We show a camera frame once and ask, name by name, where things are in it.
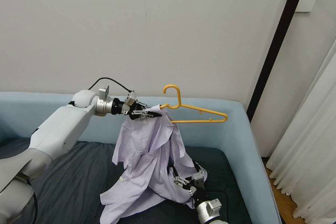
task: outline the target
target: bed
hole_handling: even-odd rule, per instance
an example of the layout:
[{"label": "bed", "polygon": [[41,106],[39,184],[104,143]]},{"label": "bed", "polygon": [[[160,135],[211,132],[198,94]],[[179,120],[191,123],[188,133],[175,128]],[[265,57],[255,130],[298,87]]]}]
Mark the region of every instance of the bed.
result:
[{"label": "bed", "polygon": [[[13,156],[29,145],[29,137],[71,95],[0,92],[0,158]],[[141,97],[148,105],[174,98]],[[222,203],[222,220],[229,224],[281,223],[267,175],[258,154],[245,110],[240,102],[216,99],[183,99],[185,103],[226,112],[223,124],[178,125],[186,150],[207,169],[206,189]],[[175,119],[194,119],[178,109]],[[39,202],[37,223],[99,223],[99,194],[109,189],[123,172],[111,163],[123,116],[94,116],[74,148],[33,179]],[[33,204],[15,223],[31,223]],[[199,223],[187,206],[164,201],[119,223]]]}]

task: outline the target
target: white wall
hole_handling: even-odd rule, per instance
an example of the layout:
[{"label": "white wall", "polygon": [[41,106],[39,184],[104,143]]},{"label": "white wall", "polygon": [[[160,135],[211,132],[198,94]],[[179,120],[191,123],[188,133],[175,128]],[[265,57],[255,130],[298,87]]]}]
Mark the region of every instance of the white wall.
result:
[{"label": "white wall", "polygon": [[335,39],[335,0],[294,15],[251,123],[261,156],[276,147]]},{"label": "white wall", "polygon": [[284,3],[0,0],[0,91],[75,93],[108,76],[247,107]]}]

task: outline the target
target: wooden floor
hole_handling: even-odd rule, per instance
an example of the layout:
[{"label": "wooden floor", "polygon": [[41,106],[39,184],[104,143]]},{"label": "wooden floor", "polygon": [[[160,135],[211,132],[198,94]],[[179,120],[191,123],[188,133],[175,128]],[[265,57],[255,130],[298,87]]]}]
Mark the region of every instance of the wooden floor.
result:
[{"label": "wooden floor", "polygon": [[[267,169],[266,167],[265,169],[267,174],[269,175],[271,173],[271,170]],[[277,190],[277,188],[273,185],[274,180],[275,179],[269,178],[275,200],[277,202],[279,212],[283,220],[286,222],[286,224],[305,224],[305,221],[303,219],[293,218],[292,213],[296,209],[297,205],[293,202],[290,196],[281,194],[280,190]]]}]

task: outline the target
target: lavender shirt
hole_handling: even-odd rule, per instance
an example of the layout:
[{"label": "lavender shirt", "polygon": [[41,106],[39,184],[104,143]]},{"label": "lavender shirt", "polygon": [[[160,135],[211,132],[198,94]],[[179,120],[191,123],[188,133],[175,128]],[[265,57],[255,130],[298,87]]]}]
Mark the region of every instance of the lavender shirt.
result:
[{"label": "lavender shirt", "polygon": [[144,211],[165,199],[193,207],[189,191],[177,186],[173,174],[167,171],[171,160],[182,178],[196,172],[185,152],[180,131],[160,105],[148,110],[162,116],[145,120],[127,118],[121,126],[112,162],[123,162],[125,171],[100,195],[105,205],[101,224],[117,223],[120,218]]}]

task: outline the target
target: dark wooden door frame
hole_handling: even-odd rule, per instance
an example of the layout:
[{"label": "dark wooden door frame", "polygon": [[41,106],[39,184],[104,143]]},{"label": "dark wooden door frame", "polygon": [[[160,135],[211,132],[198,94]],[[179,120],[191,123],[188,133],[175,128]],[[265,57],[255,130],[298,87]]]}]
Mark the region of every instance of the dark wooden door frame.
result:
[{"label": "dark wooden door frame", "polygon": [[298,6],[299,1],[300,0],[287,0],[286,1],[286,4],[282,11],[276,32],[273,36],[271,45],[268,49],[268,53],[267,53],[264,65],[262,66],[256,87],[253,91],[251,101],[248,105],[248,109],[246,113],[247,113],[247,116],[250,122],[252,121],[254,113],[256,112],[261,95],[263,94],[262,92],[264,91],[269,75],[271,74],[272,67],[277,59],[281,45],[284,41],[285,35],[293,19],[293,16],[294,16],[294,13],[295,13],[296,7]]}]

